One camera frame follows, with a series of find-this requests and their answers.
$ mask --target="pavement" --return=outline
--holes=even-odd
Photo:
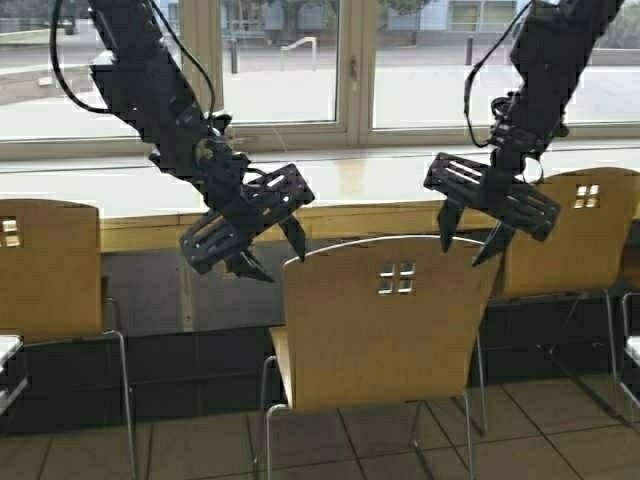
[[[87,65],[103,51],[89,23],[81,23],[79,28],[78,35],[60,36],[62,61],[69,65]],[[477,56],[483,53],[483,49],[476,49]],[[234,114],[236,124],[334,119],[335,47],[321,46],[315,71],[308,48],[287,54],[283,69],[277,48],[241,44],[238,60],[239,73],[231,74],[230,55],[228,52],[224,55],[225,104]],[[462,95],[470,68],[462,65],[463,62],[464,47],[381,48],[376,64],[374,125],[377,128],[463,125]],[[3,74],[16,75],[29,70],[46,76],[48,65],[47,45],[0,46],[0,78]],[[478,125],[493,123],[490,101],[509,89],[518,88],[520,82],[508,62],[507,50],[496,52],[493,62],[477,77],[472,97],[473,121]],[[0,106],[3,119],[0,139],[24,138],[31,136],[31,132],[37,133],[34,136],[49,138],[135,134],[115,117],[92,115],[78,109],[59,88],[49,88],[47,95]],[[92,105],[101,104],[95,88],[80,96]],[[590,67],[569,105],[567,118],[569,122],[638,119],[638,66]]]
[[[462,94],[468,67],[381,68],[376,72],[374,125],[416,128],[463,125]],[[332,120],[335,71],[306,70],[225,74],[227,109],[242,122]],[[510,67],[491,66],[477,78],[472,119],[493,122],[489,103],[520,83]],[[101,106],[95,89],[81,95]],[[640,69],[594,67],[585,72],[568,108],[569,122],[637,121],[640,117]],[[0,107],[0,138],[122,136],[135,134],[115,117],[80,110],[63,96]]]

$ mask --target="chair backrest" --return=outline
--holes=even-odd
[[[611,287],[640,201],[640,175],[622,168],[581,170],[547,179],[539,190],[558,202],[544,242],[518,232],[504,254],[494,296],[515,298]]]
[[[284,267],[293,407],[394,403],[464,392],[500,264],[436,236],[362,240]]]
[[[0,334],[26,343],[102,331],[98,210],[0,200]]]

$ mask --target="window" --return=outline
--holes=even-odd
[[[222,1],[220,19],[236,124],[337,120],[340,1]]]
[[[95,139],[116,137],[122,139],[123,152],[139,147],[132,129],[115,117],[79,110],[53,82],[46,32],[50,1],[0,1],[0,158],[7,145],[2,140],[66,139],[65,145],[75,148],[82,143],[77,140],[84,139],[87,147],[82,148],[95,151],[89,148]],[[233,114],[230,134],[236,148],[246,151],[468,143],[465,79],[472,64],[527,4],[156,1],[211,73],[216,108]],[[102,43],[86,18],[87,0],[65,0],[65,5],[75,5],[75,13],[66,14],[59,30],[65,74],[82,98],[99,106],[88,65],[103,50]],[[494,121],[490,101],[521,83],[509,60],[519,26],[476,79],[471,117],[479,136]],[[168,37],[167,43],[180,61]],[[182,66],[206,105],[205,82],[188,61]],[[618,19],[598,41],[567,108],[573,138],[637,137],[638,79],[640,0],[626,0]]]
[[[177,0],[159,2],[179,30]],[[111,115],[88,113],[73,104],[57,85],[49,60],[52,0],[0,2],[0,140],[135,136]],[[78,97],[104,107],[89,65],[104,51],[88,18],[87,0],[64,0],[58,52],[65,79]],[[167,36],[177,61],[178,49]]]
[[[526,0],[378,0],[372,128],[463,127],[464,82]],[[509,60],[507,37],[476,78],[471,118],[491,125],[490,101],[515,90],[521,77]],[[640,2],[625,2],[567,108],[569,125],[640,120]]]

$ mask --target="glass pane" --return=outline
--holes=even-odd
[[[177,0],[158,2],[179,27]],[[49,60],[52,0],[0,0],[0,140],[121,137],[135,130],[111,115],[82,110],[54,80]],[[104,51],[87,0],[64,0],[58,55],[67,83],[85,103],[104,107],[89,65]],[[167,35],[177,61],[178,49]]]
[[[464,82],[472,68],[467,59],[475,63],[484,56],[526,4],[378,0],[374,128],[463,126]],[[640,1],[624,5],[567,108],[570,124],[640,121]],[[521,84],[509,60],[514,39],[515,33],[509,35],[476,77],[475,125],[493,124],[491,100]]]
[[[222,0],[224,105],[237,123],[336,120],[340,0]]]

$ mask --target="table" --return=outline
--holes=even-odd
[[[467,156],[488,162],[486,151]],[[433,158],[415,154],[300,162],[317,199],[300,209],[297,217],[310,239],[436,233],[444,196],[422,187]],[[262,163],[260,168],[269,171],[284,163]],[[547,177],[606,166],[640,171],[640,149],[550,151],[543,163]],[[532,178],[538,174],[530,173]],[[189,183],[161,173],[143,158],[2,165],[0,199],[21,197],[97,206],[105,253],[176,248],[182,232],[207,210]],[[636,218],[640,219],[640,210]],[[491,217],[466,210],[460,228],[482,230],[493,225]],[[283,239],[276,227],[256,241]]]

